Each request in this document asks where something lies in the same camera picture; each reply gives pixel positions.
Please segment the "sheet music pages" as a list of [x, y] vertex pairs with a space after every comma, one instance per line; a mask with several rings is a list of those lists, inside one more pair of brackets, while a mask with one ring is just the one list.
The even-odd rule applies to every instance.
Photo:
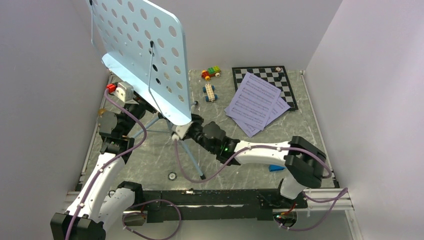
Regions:
[[280, 96], [279, 88], [248, 72], [235, 92], [226, 114], [263, 130]]

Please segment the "sheet music page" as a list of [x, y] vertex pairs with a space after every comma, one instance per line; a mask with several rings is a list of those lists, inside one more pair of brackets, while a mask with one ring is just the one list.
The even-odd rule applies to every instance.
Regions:
[[[287, 112], [291, 107], [289, 104], [283, 100], [282, 98], [277, 100], [277, 102], [274, 105], [273, 110], [270, 113], [269, 119], [266, 123], [266, 126], [269, 125], [271, 122], [276, 120], [279, 116]], [[253, 137], [257, 133], [261, 132], [259, 128], [255, 128], [251, 125], [248, 125], [247, 123], [242, 122], [241, 120], [232, 118], [234, 122], [243, 130], [243, 132], [249, 137]]]

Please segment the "light blue music stand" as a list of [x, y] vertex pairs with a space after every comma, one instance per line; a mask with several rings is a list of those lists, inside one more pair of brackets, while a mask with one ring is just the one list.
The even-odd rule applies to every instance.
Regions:
[[103, 64], [177, 126], [192, 120], [186, 35], [180, 20], [148, 0], [89, 0]]

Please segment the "gold microphone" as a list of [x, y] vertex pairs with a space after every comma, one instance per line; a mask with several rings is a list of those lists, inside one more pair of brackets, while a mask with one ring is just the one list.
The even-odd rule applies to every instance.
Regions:
[[102, 117], [102, 116], [103, 116], [103, 114], [104, 114], [106, 111], [107, 111], [107, 110], [106, 110], [105, 108], [101, 108], [101, 109], [99, 109], [99, 110], [98, 110], [97, 115], [98, 115], [99, 117]]

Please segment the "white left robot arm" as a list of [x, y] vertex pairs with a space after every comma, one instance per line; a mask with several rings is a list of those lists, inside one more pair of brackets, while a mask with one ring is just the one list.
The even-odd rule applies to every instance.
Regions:
[[126, 209], [137, 210], [143, 205], [140, 183], [123, 181], [112, 196], [108, 192], [137, 147], [134, 138], [127, 135], [147, 109], [143, 103], [126, 103], [120, 113], [105, 111], [98, 116], [100, 155], [72, 204], [63, 213], [53, 215], [50, 228], [55, 240], [104, 240]]

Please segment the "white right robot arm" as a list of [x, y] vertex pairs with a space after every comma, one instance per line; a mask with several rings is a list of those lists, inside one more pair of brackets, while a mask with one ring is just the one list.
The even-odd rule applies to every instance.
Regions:
[[284, 167], [288, 174], [281, 181], [276, 202], [288, 208], [306, 188], [319, 188], [322, 180], [331, 177], [326, 155], [301, 136], [277, 143], [255, 143], [227, 136], [220, 126], [211, 121], [204, 124], [199, 115], [192, 115], [191, 122], [177, 126], [173, 138], [191, 139], [224, 166], [264, 164]]

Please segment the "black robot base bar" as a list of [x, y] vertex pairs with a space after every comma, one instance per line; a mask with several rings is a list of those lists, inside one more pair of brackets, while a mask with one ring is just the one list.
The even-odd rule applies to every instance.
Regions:
[[256, 219], [271, 221], [274, 215], [308, 207], [302, 194], [284, 200], [276, 189], [145, 190], [148, 223], [164, 221]]

